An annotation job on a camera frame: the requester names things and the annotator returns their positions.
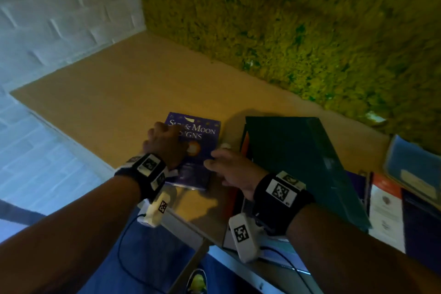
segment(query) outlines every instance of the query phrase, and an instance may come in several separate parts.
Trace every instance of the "cable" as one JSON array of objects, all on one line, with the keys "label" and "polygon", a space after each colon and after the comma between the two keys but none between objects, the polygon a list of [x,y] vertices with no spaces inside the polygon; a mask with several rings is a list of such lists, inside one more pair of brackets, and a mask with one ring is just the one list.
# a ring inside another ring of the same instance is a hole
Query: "cable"
[{"label": "cable", "polygon": [[297,274],[299,275],[299,277],[301,278],[301,280],[302,280],[303,283],[305,284],[305,286],[306,286],[306,288],[308,289],[308,291],[309,291],[311,294],[314,294],[314,292],[311,290],[311,288],[310,288],[310,287],[308,286],[308,284],[306,283],[305,279],[300,275],[299,270],[298,270],[298,269],[294,266],[294,264],[291,263],[291,262],[289,261],[289,259],[286,258],[282,253],[278,252],[276,249],[270,248],[269,246],[261,246],[260,249],[261,249],[261,250],[269,250],[269,251],[273,251],[273,252],[277,253],[278,255],[280,255],[283,259],[285,259],[285,260],[291,265],[291,267],[292,267],[293,269],[295,269],[295,271],[297,272]]},{"label": "cable", "polygon": [[142,285],[144,285],[144,286],[147,286],[147,287],[153,289],[154,291],[157,291],[158,293],[166,294],[165,292],[163,292],[163,291],[161,291],[160,289],[158,289],[158,288],[156,288],[155,286],[153,286],[151,283],[147,283],[147,282],[145,282],[144,280],[141,280],[141,279],[138,278],[137,276],[135,276],[135,275],[133,275],[132,273],[130,273],[130,271],[129,271],[128,269],[126,269],[126,267],[123,265],[123,262],[121,261],[121,256],[119,255],[119,253],[121,252],[121,243],[123,242],[123,239],[124,239],[124,236],[125,236],[126,233],[127,233],[127,230],[129,230],[130,226],[131,226],[131,225],[132,225],[132,224],[133,224],[133,223],[134,223],[139,217],[142,217],[142,216],[146,216],[146,214],[140,214],[140,215],[136,216],[134,219],[132,219],[132,221],[129,223],[129,225],[127,226],[127,228],[124,230],[124,232],[123,232],[123,234],[122,234],[122,236],[121,236],[121,239],[119,240],[119,244],[118,244],[118,253],[117,253],[118,261],[119,261],[119,265],[121,266],[121,268],[123,269],[123,271],[124,271],[125,273],[127,273],[127,275],[128,275],[129,277],[131,277],[133,280],[137,281],[138,283],[140,283],[140,284],[142,284]]}]

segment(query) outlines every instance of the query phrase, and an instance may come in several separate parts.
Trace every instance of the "dark green book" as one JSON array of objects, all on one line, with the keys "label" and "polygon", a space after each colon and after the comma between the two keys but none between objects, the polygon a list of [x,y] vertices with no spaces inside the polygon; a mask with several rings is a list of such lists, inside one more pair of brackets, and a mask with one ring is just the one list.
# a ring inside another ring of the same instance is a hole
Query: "dark green book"
[{"label": "dark green book", "polygon": [[285,171],[306,184],[316,201],[361,230],[369,218],[318,118],[246,117],[256,164]]}]

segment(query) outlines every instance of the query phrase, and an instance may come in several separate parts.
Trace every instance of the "white brick wall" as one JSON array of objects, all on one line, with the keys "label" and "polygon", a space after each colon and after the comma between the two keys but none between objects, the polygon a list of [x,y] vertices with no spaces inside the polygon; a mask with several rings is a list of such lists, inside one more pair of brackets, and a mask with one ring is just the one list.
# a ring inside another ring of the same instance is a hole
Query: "white brick wall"
[{"label": "white brick wall", "polygon": [[8,91],[144,29],[140,0],[0,0],[0,199],[49,214],[102,183]]}]

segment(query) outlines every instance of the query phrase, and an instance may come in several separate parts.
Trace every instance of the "black wrist strap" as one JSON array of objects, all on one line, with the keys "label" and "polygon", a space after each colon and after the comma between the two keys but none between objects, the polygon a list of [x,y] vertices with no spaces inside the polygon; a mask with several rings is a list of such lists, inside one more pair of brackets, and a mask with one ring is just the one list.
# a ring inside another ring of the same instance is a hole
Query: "black wrist strap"
[{"label": "black wrist strap", "polygon": [[268,174],[254,192],[252,215],[270,235],[284,235],[297,213],[312,202],[302,182],[284,172]]},{"label": "black wrist strap", "polygon": [[148,199],[152,203],[165,184],[168,169],[158,155],[145,154],[130,158],[115,175],[135,180],[141,191],[141,200]]}]

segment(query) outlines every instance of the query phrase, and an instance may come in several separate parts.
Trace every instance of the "green moss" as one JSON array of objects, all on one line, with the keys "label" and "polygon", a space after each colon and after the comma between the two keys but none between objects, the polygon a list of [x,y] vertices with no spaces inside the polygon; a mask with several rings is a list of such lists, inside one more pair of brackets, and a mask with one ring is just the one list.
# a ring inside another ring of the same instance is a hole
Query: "green moss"
[{"label": "green moss", "polygon": [[441,0],[142,1],[150,31],[441,152]]}]

